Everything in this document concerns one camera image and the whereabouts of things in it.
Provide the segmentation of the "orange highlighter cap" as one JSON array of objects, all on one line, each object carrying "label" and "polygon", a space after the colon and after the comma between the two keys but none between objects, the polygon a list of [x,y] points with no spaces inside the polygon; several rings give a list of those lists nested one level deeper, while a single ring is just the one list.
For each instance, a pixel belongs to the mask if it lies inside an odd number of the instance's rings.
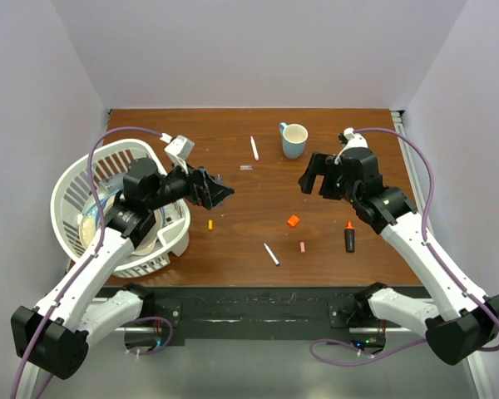
[{"label": "orange highlighter cap", "polygon": [[294,228],[299,222],[300,222],[299,217],[293,214],[288,218],[287,225]]}]

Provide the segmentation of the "black orange highlighter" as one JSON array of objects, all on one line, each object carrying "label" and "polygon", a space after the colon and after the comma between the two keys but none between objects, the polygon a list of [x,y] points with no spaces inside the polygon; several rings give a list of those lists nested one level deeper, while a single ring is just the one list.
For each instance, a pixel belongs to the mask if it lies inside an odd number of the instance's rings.
[{"label": "black orange highlighter", "polygon": [[351,221],[347,222],[344,229],[344,242],[347,253],[355,252],[355,230]]}]

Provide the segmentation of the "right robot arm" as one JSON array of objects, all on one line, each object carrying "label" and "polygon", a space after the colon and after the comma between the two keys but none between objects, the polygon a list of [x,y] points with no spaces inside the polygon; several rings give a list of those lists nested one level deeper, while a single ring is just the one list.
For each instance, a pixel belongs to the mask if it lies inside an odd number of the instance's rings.
[{"label": "right robot arm", "polygon": [[401,255],[433,300],[426,303],[373,283],[355,294],[348,325],[397,324],[421,336],[448,365],[490,350],[499,334],[499,295],[487,295],[465,277],[424,230],[415,204],[399,188],[383,183],[376,155],[368,148],[351,148],[339,156],[313,153],[299,178],[303,193],[311,193],[319,175],[324,178],[319,195],[348,201]]}]

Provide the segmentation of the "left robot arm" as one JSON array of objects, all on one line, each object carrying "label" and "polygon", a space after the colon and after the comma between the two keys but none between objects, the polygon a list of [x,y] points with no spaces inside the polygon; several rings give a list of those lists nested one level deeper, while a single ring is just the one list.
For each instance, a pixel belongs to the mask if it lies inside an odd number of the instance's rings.
[{"label": "left robot arm", "polygon": [[234,192],[203,167],[176,166],[162,175],[152,159],[133,160],[112,207],[100,213],[93,245],[36,306],[21,306],[12,315],[21,363],[30,362],[65,380],[79,369],[89,349],[114,329],[130,322],[150,324],[156,315],[155,297],[135,284],[99,308],[88,306],[120,261],[153,231],[156,210],[182,199],[213,209]]}]

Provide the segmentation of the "white pink-tip pen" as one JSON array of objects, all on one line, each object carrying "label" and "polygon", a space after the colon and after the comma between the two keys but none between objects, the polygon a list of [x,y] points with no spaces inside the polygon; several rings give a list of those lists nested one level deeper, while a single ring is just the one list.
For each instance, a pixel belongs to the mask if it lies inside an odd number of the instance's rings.
[{"label": "white pink-tip pen", "polygon": [[252,135],[250,136],[250,144],[251,144],[251,149],[252,149],[252,152],[253,152],[254,159],[256,161],[258,161],[259,160],[259,152],[258,152],[258,149],[257,149],[257,145],[256,145],[256,142],[255,142],[255,139],[254,139],[254,137]]}]

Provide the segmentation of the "white purple-tip pen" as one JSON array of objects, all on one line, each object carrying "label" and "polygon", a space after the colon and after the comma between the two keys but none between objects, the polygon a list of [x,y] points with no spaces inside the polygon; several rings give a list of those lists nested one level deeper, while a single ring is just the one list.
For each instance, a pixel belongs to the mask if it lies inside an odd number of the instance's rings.
[{"label": "white purple-tip pen", "polygon": [[273,250],[270,248],[270,246],[263,242],[263,246],[264,246],[264,249],[266,250],[266,252],[268,253],[268,255],[270,256],[270,258],[272,259],[274,265],[276,267],[279,267],[280,266],[280,261],[279,259],[277,258],[277,256],[275,255],[275,253],[273,252]]}]

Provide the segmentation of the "light blue mug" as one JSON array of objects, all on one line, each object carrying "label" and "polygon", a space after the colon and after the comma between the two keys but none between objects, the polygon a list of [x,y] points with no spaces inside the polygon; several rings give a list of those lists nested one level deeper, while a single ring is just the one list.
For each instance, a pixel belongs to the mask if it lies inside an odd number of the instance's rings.
[{"label": "light blue mug", "polygon": [[309,137],[307,129],[299,124],[279,124],[284,155],[289,159],[297,159],[303,153]]}]

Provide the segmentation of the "white laundry basket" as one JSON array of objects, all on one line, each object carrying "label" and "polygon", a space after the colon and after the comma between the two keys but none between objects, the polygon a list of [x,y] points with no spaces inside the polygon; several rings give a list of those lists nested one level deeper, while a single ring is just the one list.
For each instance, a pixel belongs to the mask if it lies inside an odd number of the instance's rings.
[{"label": "white laundry basket", "polygon": [[[139,158],[153,159],[164,175],[165,168],[154,150],[144,141],[119,140],[95,150],[92,176],[96,189],[102,181],[121,182],[130,163]],[[57,181],[50,201],[52,227],[57,241],[71,261],[76,262],[85,252],[79,239],[79,219],[83,205],[92,195],[86,172],[87,157],[83,156],[70,166]],[[116,267],[113,275],[119,278],[139,278],[154,273],[170,263],[169,254],[181,256],[190,237],[190,211],[184,200],[163,207],[166,221],[157,232],[154,250],[144,256],[129,255]]]}]

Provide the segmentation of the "stacked plates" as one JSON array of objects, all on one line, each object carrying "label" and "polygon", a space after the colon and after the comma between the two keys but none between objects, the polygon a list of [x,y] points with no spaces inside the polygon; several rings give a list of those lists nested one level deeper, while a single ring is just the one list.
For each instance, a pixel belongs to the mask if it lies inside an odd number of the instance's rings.
[{"label": "stacked plates", "polygon": [[[106,213],[114,202],[116,193],[123,188],[121,182],[102,181],[98,188],[98,197]],[[156,223],[152,231],[139,244],[138,248],[132,253],[135,256],[144,256],[150,254],[157,241],[157,232],[164,226],[166,221],[165,211],[163,208],[154,211]],[[79,219],[78,234],[82,246],[86,248],[94,239],[96,230],[100,227],[99,211],[96,206],[96,201],[93,195],[89,195],[86,203],[83,205],[82,217]]]}]

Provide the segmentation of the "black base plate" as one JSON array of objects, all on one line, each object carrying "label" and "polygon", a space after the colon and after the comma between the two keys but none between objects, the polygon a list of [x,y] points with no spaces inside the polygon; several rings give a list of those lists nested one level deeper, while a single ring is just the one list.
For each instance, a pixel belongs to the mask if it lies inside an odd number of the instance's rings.
[{"label": "black base plate", "polygon": [[143,287],[142,320],[121,328],[128,349],[188,340],[359,341],[384,337],[386,322],[360,316],[357,287]]}]

